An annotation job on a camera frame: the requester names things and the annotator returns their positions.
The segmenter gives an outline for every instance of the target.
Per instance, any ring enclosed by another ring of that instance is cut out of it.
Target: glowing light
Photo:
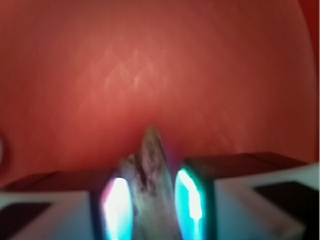
[[[128,183],[115,178],[102,194],[102,209],[108,240],[130,240],[133,229],[133,207]]]
[[[176,176],[174,194],[175,209],[183,239],[205,239],[201,194],[185,169],[180,170]]]
[[[185,170],[180,170],[178,172],[178,177],[189,192],[189,215],[194,220],[199,220],[202,217],[202,209],[200,194],[197,187]]]

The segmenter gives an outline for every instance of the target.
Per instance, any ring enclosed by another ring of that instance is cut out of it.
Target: gray object
[[[128,181],[133,211],[133,240],[182,239],[171,178],[160,136],[147,129],[140,153],[121,161],[121,175]]]

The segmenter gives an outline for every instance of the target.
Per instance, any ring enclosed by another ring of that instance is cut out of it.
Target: led light
[[[185,170],[180,170],[178,172],[178,177],[189,191],[189,215],[194,220],[199,220],[202,217],[202,210],[200,194],[197,190],[197,187]]]
[[[102,195],[102,209],[109,240],[130,240],[133,229],[133,207],[128,183],[115,178]]]
[[[203,239],[201,195],[185,169],[176,176],[175,208],[183,239]]]

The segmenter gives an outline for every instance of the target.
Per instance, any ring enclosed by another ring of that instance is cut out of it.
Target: black panel
[[[269,173],[306,165],[305,162],[271,152],[191,157],[184,160],[199,175],[209,179]]]
[[[319,191],[296,181],[258,186],[254,190],[304,223],[303,239],[319,239]]]
[[[51,203],[24,202],[13,203],[0,210],[0,240],[6,240],[17,234],[24,226],[34,220]]]

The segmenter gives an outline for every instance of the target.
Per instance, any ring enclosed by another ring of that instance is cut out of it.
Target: white light
[[[133,227],[133,207],[128,183],[115,178],[106,188],[102,199],[106,235],[110,240],[130,240]]]

